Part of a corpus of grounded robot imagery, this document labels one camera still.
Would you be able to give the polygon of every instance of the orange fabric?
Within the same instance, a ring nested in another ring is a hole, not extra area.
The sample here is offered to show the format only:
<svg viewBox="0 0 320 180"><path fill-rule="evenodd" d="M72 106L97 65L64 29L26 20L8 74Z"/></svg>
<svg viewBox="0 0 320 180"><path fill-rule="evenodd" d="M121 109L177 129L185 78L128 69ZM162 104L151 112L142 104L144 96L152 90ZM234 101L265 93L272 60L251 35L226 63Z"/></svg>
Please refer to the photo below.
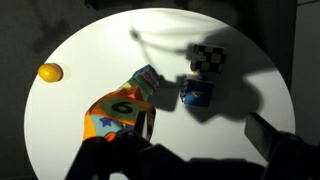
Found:
<svg viewBox="0 0 320 180"><path fill-rule="evenodd" d="M115 132L109 132L104 138L106 138L107 142L111 142L116 137Z"/></svg>
<svg viewBox="0 0 320 180"><path fill-rule="evenodd" d="M89 111L87 111L84 119L84 134L83 134L83 140L86 140L90 137L96 136L96 130L94 128L93 122L90 118Z"/></svg>
<svg viewBox="0 0 320 180"><path fill-rule="evenodd" d="M131 99L143 101L141 89L139 86L133 86L131 88L123 88L121 90L110 93L110 95L126 96Z"/></svg>
<svg viewBox="0 0 320 180"><path fill-rule="evenodd" d="M113 120L116 120L116 121L119 121L119 122L122 122L122 123L125 123L125 124L134 125L135 119L119 119L119 118L116 118L116 117L112 117L112 116L108 115L107 113L105 113L99 107L99 104L101 102L107 100L111 96L113 96L113 97L114 96L123 97L123 96L120 96L120 95L108 94L108 95L104 96L103 98L99 99L96 103L94 103L94 105L89 109L89 113L90 114L99 115L99 116L103 116L103 117L107 117L107 118L110 118L110 119L113 119ZM142 106L143 109L145 109L145 111L147 112L147 116L150 117L151 112L152 112L152 108L153 108L153 106L151 104L149 104L147 102L144 102L144 101L135 100L135 99L131 99L131 101L133 101L134 103L137 103L140 106Z"/></svg>

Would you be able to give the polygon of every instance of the checkered cube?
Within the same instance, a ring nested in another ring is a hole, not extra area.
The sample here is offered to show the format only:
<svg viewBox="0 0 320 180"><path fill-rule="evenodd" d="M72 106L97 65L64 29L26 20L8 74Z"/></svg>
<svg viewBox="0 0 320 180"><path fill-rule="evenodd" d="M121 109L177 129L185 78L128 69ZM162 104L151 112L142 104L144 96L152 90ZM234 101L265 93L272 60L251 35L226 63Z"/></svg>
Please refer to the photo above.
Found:
<svg viewBox="0 0 320 180"><path fill-rule="evenodd" d="M221 74L226 61L225 49L196 44L193 47L190 59L192 71Z"/></svg>

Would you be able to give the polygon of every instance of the table surface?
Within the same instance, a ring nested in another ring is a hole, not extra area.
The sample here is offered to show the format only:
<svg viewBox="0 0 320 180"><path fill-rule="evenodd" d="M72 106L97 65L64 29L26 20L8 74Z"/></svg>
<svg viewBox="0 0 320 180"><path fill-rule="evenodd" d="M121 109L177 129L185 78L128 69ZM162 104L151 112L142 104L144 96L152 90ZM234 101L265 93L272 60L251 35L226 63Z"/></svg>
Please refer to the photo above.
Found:
<svg viewBox="0 0 320 180"><path fill-rule="evenodd" d="M178 98L179 77L192 73L185 56L194 43L227 50L223 73L213 77L210 107L204 109L186 107ZM46 83L36 77L28 96L25 141L39 179L65 177L82 142L85 112L146 64L165 78L151 99L157 109L151 143L184 160L245 158L265 165L244 135L249 112L295 132L290 94L268 56L237 30L201 14L141 9L109 16L68 38L46 62L59 64L64 78Z"/></svg>

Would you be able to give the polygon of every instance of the blue block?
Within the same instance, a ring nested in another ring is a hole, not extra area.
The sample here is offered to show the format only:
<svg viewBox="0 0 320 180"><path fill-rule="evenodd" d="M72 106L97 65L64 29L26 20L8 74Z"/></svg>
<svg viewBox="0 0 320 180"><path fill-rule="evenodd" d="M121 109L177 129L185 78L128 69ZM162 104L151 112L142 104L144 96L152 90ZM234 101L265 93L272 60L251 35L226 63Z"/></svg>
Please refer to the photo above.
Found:
<svg viewBox="0 0 320 180"><path fill-rule="evenodd" d="M180 97L186 105L209 107L213 89L213 82L204 81L199 76L186 76L181 86Z"/></svg>

